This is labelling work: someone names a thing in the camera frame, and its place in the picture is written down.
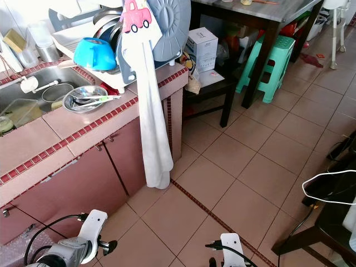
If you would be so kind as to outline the clear plastic tumbler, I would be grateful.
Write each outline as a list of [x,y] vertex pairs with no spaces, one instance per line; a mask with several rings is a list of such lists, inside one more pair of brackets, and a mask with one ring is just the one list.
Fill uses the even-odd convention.
[[28,31],[33,38],[36,48],[50,48],[54,45],[53,38],[45,21],[34,21],[27,25]]

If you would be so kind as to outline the low black wooden stand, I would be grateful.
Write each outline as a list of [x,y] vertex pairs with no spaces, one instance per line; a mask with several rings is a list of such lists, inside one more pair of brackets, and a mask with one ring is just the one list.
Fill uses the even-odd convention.
[[206,86],[200,89],[198,93],[185,92],[184,104],[196,104],[206,100],[210,100],[216,97],[223,97],[221,105],[207,108],[200,111],[190,111],[187,107],[184,107],[183,120],[191,120],[196,117],[207,115],[212,112],[220,111],[219,125],[221,128],[227,127],[232,110],[232,104],[234,102],[235,88],[237,85],[237,79],[232,76],[227,76],[221,81],[214,82],[210,86]]

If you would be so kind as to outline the red paper scrap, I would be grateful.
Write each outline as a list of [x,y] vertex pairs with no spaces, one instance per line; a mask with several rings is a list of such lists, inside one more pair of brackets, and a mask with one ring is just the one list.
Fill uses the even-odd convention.
[[323,64],[320,63],[315,56],[311,56],[306,53],[301,53],[300,59],[308,65],[315,66],[315,68],[323,68],[324,67]]

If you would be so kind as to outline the stainless steel plate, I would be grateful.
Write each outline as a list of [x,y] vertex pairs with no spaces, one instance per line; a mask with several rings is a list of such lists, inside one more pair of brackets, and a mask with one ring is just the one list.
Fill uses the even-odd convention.
[[122,30],[122,11],[118,9],[102,9],[92,18],[94,38],[101,39],[116,49]]

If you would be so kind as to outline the black wooden chair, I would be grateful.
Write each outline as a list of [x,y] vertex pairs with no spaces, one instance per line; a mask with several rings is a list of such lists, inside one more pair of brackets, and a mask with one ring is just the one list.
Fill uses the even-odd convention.
[[[334,163],[325,172],[356,170],[356,130],[336,145],[328,153],[327,158],[334,160]],[[340,191],[352,185],[356,185],[356,176],[340,178],[337,189]],[[332,200],[354,202],[356,186]],[[277,256],[283,256],[292,251],[303,250],[328,267],[339,267],[311,247],[320,243],[341,257],[341,265],[356,267],[356,205],[329,204],[321,201],[311,202],[310,205],[320,206],[321,209],[313,226],[303,231],[295,227],[285,239],[274,244],[272,252]]]

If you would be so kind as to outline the stainless steel sink basin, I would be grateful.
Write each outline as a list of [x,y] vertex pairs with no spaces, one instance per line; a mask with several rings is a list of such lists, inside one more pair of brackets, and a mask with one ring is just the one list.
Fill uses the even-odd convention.
[[[94,77],[89,75],[86,78],[81,70],[75,70],[73,68],[58,68],[56,66],[44,68],[26,76],[28,78],[36,77],[39,81],[39,86],[45,86],[52,81],[67,82],[73,87],[89,86],[96,83]],[[36,93],[25,93],[21,91],[20,83],[21,78],[8,82],[0,87],[0,116],[2,116],[2,111],[8,107],[13,100],[20,98],[37,100],[39,102],[40,109],[44,112],[44,115],[52,111],[51,103],[43,101],[41,97],[44,90]]]

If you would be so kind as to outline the white paper sheet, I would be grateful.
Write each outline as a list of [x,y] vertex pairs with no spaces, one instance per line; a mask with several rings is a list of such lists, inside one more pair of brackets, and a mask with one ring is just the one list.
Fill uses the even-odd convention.
[[199,82],[199,86],[203,88],[206,86],[211,86],[216,82],[223,81],[225,78],[216,70],[208,70],[198,73],[196,79]]

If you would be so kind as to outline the blue plastic pot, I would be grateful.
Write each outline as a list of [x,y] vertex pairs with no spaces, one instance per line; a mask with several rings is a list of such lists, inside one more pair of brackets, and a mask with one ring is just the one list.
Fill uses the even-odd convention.
[[118,66],[114,48],[107,41],[92,37],[79,41],[73,62],[92,71],[114,71]]

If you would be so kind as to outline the dark wooden table grey top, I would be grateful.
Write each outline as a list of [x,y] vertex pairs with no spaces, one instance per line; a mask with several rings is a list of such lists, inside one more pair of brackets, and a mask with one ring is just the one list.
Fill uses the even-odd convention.
[[258,3],[253,0],[249,6],[242,5],[240,0],[222,2],[222,0],[191,0],[190,29],[200,28],[202,15],[211,16],[225,21],[239,23],[250,28],[264,31],[264,41],[260,46],[254,69],[253,79],[243,90],[241,106],[249,109],[254,102],[259,81],[257,76],[263,73],[270,51],[275,44],[276,37],[283,26],[292,23],[306,11],[310,16],[306,21],[304,33],[296,39],[295,48],[289,61],[298,60],[308,33],[313,27],[318,14],[323,7],[324,0],[265,0],[269,3]]

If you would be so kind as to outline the pink cabinet door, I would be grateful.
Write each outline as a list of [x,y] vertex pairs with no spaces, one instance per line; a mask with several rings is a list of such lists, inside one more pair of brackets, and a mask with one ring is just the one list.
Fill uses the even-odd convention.
[[41,181],[11,201],[36,221],[49,224],[56,219],[72,217],[51,227],[66,237],[81,228],[74,215],[91,210],[114,214],[128,199],[120,176],[105,147],[85,152],[74,164]]
[[132,196],[146,186],[140,120],[134,119],[104,140],[122,185]]

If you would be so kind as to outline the grey round plastic cover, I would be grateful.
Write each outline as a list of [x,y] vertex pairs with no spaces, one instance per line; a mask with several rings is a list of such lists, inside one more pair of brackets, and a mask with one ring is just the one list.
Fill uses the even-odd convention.
[[191,0],[147,0],[157,18],[162,38],[153,47],[155,63],[167,63],[181,55],[191,19]]

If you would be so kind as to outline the green white handled utensil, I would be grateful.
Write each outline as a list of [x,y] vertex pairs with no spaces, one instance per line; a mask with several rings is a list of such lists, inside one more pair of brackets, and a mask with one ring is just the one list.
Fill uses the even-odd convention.
[[99,103],[108,102],[110,100],[118,100],[121,96],[86,96],[81,97],[78,100],[84,100],[83,105],[97,105]]

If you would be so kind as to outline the white towel pink car print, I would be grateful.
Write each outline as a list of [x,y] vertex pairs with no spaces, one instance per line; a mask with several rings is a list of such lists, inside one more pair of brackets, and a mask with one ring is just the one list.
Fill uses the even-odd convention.
[[162,38],[147,0],[123,0],[121,55],[136,74],[146,185],[166,189],[174,166],[152,49]]

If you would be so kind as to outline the stainless steel bowl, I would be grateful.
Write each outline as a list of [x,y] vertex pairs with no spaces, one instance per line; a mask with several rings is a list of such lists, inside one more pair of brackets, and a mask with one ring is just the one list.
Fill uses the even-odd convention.
[[100,86],[81,86],[69,91],[62,99],[64,109],[75,113],[87,113],[99,108],[101,97],[108,96],[106,89]]

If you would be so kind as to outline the stainless steel pot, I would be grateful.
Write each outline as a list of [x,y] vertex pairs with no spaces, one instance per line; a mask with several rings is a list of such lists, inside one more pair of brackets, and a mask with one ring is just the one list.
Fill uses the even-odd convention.
[[54,86],[47,87],[42,92],[42,99],[48,103],[61,101],[74,87],[67,82],[60,82]]

